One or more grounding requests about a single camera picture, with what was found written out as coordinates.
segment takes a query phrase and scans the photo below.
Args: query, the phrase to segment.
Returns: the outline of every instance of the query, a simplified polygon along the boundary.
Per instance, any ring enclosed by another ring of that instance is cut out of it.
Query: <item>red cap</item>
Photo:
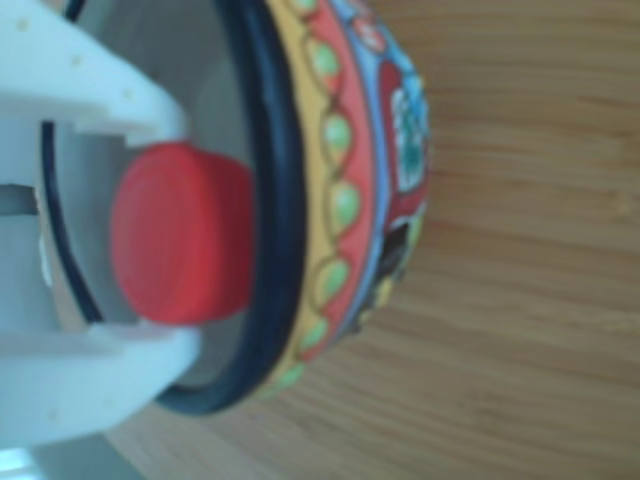
[[[238,162],[186,144],[142,153],[111,221],[116,278],[150,320],[197,325],[249,302],[253,186]]]

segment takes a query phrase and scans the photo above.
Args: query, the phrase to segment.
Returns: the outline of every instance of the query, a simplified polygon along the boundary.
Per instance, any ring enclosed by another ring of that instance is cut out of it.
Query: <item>wooden table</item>
[[[433,107],[404,287],[290,393],[111,441],[158,480],[640,478],[640,2],[375,3]]]

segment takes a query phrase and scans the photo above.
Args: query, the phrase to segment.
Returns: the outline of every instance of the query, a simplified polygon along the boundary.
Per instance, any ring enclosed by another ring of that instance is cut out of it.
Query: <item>decorated ceramic pot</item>
[[[219,285],[246,296],[199,327],[200,359],[159,402],[205,414],[292,386],[384,305],[420,233],[430,133],[410,59],[362,0],[85,0],[67,15],[166,88],[193,144],[249,179],[220,186],[227,210],[244,205],[234,192],[250,204],[228,224],[250,225],[251,253],[228,250],[250,282]],[[43,127],[43,231],[68,329],[138,321],[110,232],[138,154]]]

